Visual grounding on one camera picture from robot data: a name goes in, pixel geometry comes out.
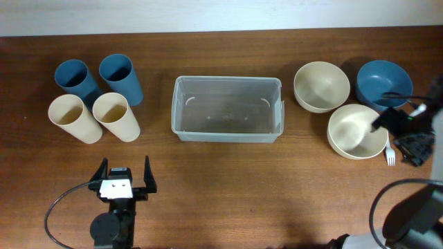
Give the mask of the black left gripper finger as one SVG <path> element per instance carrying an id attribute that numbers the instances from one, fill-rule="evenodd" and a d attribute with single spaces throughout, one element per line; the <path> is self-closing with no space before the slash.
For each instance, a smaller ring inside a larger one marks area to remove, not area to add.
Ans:
<path id="1" fill-rule="evenodd" d="M 107 171 L 108 169 L 108 160 L 107 158 L 103 158 L 99 168 L 94 173 L 94 175 L 91 177 L 90 181 L 103 181 L 107 178 Z"/>
<path id="2" fill-rule="evenodd" d="M 144 169 L 143 180 L 145 182 L 145 186 L 147 189 L 156 189 L 156 181 L 150 166 L 149 156 L 145 157 L 145 169 Z"/>

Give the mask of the cream bowl front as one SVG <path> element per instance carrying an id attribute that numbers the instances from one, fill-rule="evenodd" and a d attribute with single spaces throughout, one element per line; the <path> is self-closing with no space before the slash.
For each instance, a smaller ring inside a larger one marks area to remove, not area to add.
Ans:
<path id="1" fill-rule="evenodd" d="M 330 116 L 327 139 L 339 155 L 352 160 L 363 160 L 379 155 L 386 147 L 388 131 L 372 130 L 379 114 L 361 104 L 344 105 Z"/>

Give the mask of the cream bowl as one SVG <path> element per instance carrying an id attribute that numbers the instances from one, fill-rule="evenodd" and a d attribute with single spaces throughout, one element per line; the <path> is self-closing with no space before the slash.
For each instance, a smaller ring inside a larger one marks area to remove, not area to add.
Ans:
<path id="1" fill-rule="evenodd" d="M 388 131 L 372 130 L 379 114 L 361 104 L 344 105 L 330 116 L 327 139 L 339 155 L 352 160 L 363 160 L 379 155 L 386 147 Z"/>
<path id="2" fill-rule="evenodd" d="M 310 62 L 300 67 L 293 80 L 297 103 L 312 113 L 340 107 L 350 95 L 347 75 L 329 62 Z"/>

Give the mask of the blue bowl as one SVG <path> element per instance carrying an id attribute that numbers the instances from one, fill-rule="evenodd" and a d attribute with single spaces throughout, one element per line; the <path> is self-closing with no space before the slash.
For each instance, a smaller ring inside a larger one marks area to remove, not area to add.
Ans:
<path id="1" fill-rule="evenodd" d="M 362 104 L 384 111 L 389 107 L 399 108 L 406 99 L 383 99 L 384 93 L 400 96 L 413 94 L 413 82 L 407 72 L 397 64 L 386 60 L 374 60 L 364 64 L 356 77 L 356 98 Z"/>

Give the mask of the cream bowl back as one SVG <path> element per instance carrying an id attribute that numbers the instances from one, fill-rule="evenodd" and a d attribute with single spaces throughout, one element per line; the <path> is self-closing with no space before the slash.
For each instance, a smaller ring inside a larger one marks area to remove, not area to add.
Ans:
<path id="1" fill-rule="evenodd" d="M 329 62 L 310 62 L 300 67 L 293 80 L 297 103 L 312 113 L 340 107 L 350 95 L 347 75 Z"/>

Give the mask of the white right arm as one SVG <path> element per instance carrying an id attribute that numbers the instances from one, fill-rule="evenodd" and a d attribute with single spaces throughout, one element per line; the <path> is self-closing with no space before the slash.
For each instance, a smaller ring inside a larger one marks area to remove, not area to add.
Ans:
<path id="1" fill-rule="evenodd" d="M 436 77 L 428 95 L 422 98 L 426 109 L 409 116 L 392 107 L 374 119 L 370 131 L 387 129 L 403 160 L 421 166 L 429 158 L 429 179 L 406 178 L 388 184 L 376 195 L 369 213 L 370 233 L 344 234 L 332 239 L 327 248 L 441 248 L 442 247 L 442 77 Z M 422 184 L 423 188 L 396 204 L 388 213 L 380 233 L 374 228 L 374 213 L 381 197 L 390 189 L 405 184 Z"/>

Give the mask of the left arm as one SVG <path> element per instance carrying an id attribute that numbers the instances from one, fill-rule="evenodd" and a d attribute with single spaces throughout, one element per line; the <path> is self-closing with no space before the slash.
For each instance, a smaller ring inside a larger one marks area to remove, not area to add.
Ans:
<path id="1" fill-rule="evenodd" d="M 143 187 L 132 185 L 132 172 L 128 167 L 108 168 L 105 158 L 91 177 L 89 190 L 109 205 L 109 210 L 99 214 L 90 225 L 90 235 L 94 248 L 132 248 L 136 203 L 147 201 L 148 195 L 157 192 L 150 159 L 145 157 Z"/>

